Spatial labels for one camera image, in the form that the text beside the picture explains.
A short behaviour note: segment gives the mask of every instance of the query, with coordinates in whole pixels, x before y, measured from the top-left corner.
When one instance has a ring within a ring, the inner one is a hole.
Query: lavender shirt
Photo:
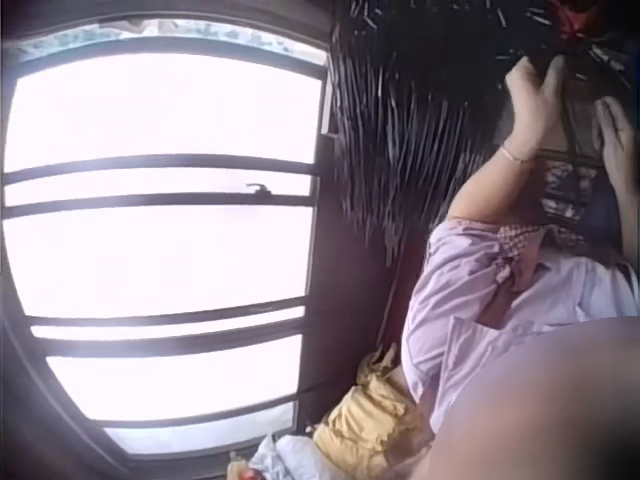
[[[506,327],[475,320],[497,287],[500,253],[494,226],[448,221],[429,240],[402,335],[402,368],[419,401],[437,389],[431,427],[437,432],[466,383],[484,365],[527,339],[605,317],[640,315],[637,279],[593,260],[541,251],[532,285],[513,303]]]

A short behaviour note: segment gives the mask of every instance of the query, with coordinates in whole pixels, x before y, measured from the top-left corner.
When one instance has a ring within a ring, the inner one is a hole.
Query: skin
[[[622,105],[615,98],[605,97],[598,100],[595,112],[597,127],[604,142],[602,158],[618,201],[622,227],[622,253],[637,273],[640,272],[640,241],[638,240],[640,189],[638,188],[636,132],[627,119]]]
[[[506,77],[515,115],[511,135],[504,147],[519,163],[498,150],[460,189],[449,209],[449,218],[488,224],[540,223],[541,166],[535,154],[545,138],[557,129],[561,112],[564,59],[556,57],[541,82],[527,57]],[[620,211],[623,256],[640,271],[640,189],[635,129],[617,100],[605,97],[595,104],[596,126],[603,140],[602,156]],[[535,204],[537,211],[522,205]]]
[[[577,324],[501,357],[456,400],[411,478],[640,478],[639,320]]]
[[[517,219],[524,187],[537,171],[532,159],[558,125],[563,71],[564,61],[556,58],[541,82],[525,57],[509,73],[515,123],[505,147],[525,163],[496,152],[457,194],[449,218],[489,224]],[[624,255],[637,268],[635,131],[614,99],[596,102],[596,115]],[[631,476],[616,473],[626,460],[611,453],[624,442],[640,452],[639,327],[638,318],[586,322],[531,339],[500,358],[456,400],[431,454],[411,478],[640,478],[640,467]]]
[[[526,162],[516,162],[498,150],[460,189],[449,209],[449,218],[503,223],[531,172],[536,170],[534,155],[559,122],[563,72],[563,57],[551,62],[542,83],[527,57],[509,72],[506,83],[515,122],[504,146],[514,157]]]

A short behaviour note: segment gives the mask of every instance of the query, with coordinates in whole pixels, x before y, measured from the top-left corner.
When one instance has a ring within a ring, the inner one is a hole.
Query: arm
[[[558,121],[564,59],[556,57],[544,83],[524,57],[507,75],[515,122],[501,148],[460,189],[449,218],[495,224],[522,191],[544,136]]]
[[[622,106],[611,97],[596,102],[596,119],[604,142],[602,159],[618,201],[622,254],[634,270],[640,272],[640,189],[638,161],[635,155],[635,129],[627,119]]]
[[[622,255],[631,264],[636,273],[640,272],[640,241],[638,230],[640,222],[640,193],[616,192],[618,210],[620,211],[620,225],[622,226]]]

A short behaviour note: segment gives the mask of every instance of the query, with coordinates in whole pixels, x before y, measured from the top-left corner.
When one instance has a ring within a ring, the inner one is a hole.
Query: window bar
[[[230,350],[303,333],[305,318],[223,332],[144,340],[37,340],[46,356],[85,358],[141,358],[190,355]]]
[[[242,408],[233,410],[225,410],[216,413],[206,413],[193,417],[169,418],[162,420],[92,420],[101,428],[170,428],[188,425],[198,425],[200,423],[215,422],[218,420],[227,420],[229,418],[240,417],[257,413],[262,410],[268,410],[273,407],[279,407],[285,403],[294,402],[300,399],[303,394],[294,393],[285,397],[267,400],[266,402],[256,403]]]
[[[273,205],[313,207],[316,199],[302,195],[272,195],[256,193],[153,193],[144,195],[115,195],[110,197],[79,198],[31,203],[5,207],[4,218],[19,218],[44,213],[101,208],[150,207],[172,205]]]
[[[256,170],[264,172],[317,175],[313,164],[274,160],[271,158],[244,157],[217,154],[169,154],[135,155],[125,157],[78,160],[74,162],[25,168],[4,175],[3,184],[13,185],[29,180],[55,177],[72,173],[102,170],[127,170],[138,168],[223,168],[236,170]]]
[[[180,325],[185,323],[211,322],[237,317],[247,317],[261,313],[276,312],[288,308],[302,307],[306,297],[288,298],[272,302],[242,305],[201,312],[173,313],[167,315],[149,315],[122,318],[54,318],[25,316],[31,325],[52,327],[146,327]]]

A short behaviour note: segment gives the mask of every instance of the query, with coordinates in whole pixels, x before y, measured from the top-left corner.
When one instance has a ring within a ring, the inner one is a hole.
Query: yellow fabric
[[[357,385],[318,425],[313,440],[332,463],[356,480],[370,480],[389,467],[385,450],[399,435],[422,431],[415,403],[387,381],[396,353],[393,346],[366,357]]]

